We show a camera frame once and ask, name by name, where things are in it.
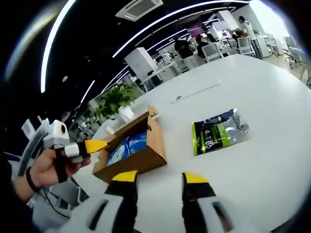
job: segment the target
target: bracelet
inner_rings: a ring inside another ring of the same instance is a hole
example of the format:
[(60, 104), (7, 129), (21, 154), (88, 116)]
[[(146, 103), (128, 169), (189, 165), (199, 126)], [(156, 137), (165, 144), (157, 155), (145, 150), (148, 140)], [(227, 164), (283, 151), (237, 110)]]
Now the bracelet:
[(30, 169), (31, 169), (31, 167), (29, 167), (29, 168), (26, 170), (26, 179), (27, 179), (27, 182), (28, 182), (30, 188), (31, 188), (35, 193), (37, 193), (37, 192), (40, 191), (41, 187), (35, 186), (34, 182), (31, 180)]

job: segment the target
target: cardboard box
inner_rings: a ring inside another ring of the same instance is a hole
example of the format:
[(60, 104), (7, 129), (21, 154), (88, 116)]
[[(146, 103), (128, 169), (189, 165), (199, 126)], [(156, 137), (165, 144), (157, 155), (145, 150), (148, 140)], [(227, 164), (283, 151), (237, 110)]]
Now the cardboard box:
[[(149, 106), (146, 113), (122, 127), (114, 135), (104, 139), (108, 142), (109, 146), (101, 150), (98, 156), (99, 162), (93, 168), (93, 175), (109, 183), (115, 175), (122, 172), (137, 170), (141, 174), (166, 165), (167, 161), (162, 130), (159, 124), (152, 119), (152, 116), (155, 115), (157, 115), (156, 109)], [(147, 146), (144, 149), (106, 166), (111, 152), (118, 147), (123, 139), (127, 136), (140, 133), (143, 130), (147, 131)]]

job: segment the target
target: cable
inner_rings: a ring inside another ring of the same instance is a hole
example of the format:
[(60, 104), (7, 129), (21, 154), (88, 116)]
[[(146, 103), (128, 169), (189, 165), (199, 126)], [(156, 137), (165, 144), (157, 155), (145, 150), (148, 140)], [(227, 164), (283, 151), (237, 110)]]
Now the cable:
[(63, 216), (63, 217), (70, 218), (70, 217), (68, 217), (68, 216), (66, 216), (66, 215), (64, 215), (64, 214), (62, 214), (62, 213), (60, 213), (60, 212), (58, 212), (58, 211), (54, 208), (54, 206), (52, 205), (50, 199), (48, 198), (48, 195), (47, 195), (47, 192), (45, 191), (45, 188), (43, 188), (43, 192), (44, 192), (44, 194), (45, 194), (45, 198), (48, 200), (50, 206), (55, 210), (55, 212), (57, 212), (59, 215), (61, 215), (61, 216)]

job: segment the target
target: white round table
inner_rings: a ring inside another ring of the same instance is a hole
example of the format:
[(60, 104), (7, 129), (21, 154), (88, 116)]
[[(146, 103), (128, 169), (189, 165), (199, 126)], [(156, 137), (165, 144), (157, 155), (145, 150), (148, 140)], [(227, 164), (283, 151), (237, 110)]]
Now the white round table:
[[(216, 195), (260, 230), (275, 229), (297, 211), (311, 182), (311, 91), (292, 74), (262, 60), (232, 55), (169, 80), (135, 101), (135, 106), (141, 104), (158, 109), (168, 164), (140, 175), (135, 229), (185, 232), (184, 171), (209, 179)], [(248, 123), (248, 139), (193, 156), (191, 123), (232, 108)], [(103, 126), (95, 138), (104, 135)], [(91, 175), (92, 166), (75, 175), (91, 196), (106, 189)]]

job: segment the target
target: blue package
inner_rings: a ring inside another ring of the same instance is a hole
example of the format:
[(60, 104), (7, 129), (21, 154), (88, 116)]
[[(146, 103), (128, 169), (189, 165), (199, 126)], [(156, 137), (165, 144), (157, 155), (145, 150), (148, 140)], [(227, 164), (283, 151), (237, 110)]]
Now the blue package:
[(107, 166), (120, 161), (121, 159), (125, 159), (130, 156), (130, 151), (127, 145), (127, 139), (123, 140), (120, 145), (111, 153), (110, 158), (108, 160)]
[(130, 154), (144, 149), (147, 146), (147, 131), (130, 136), (128, 139), (128, 148)]

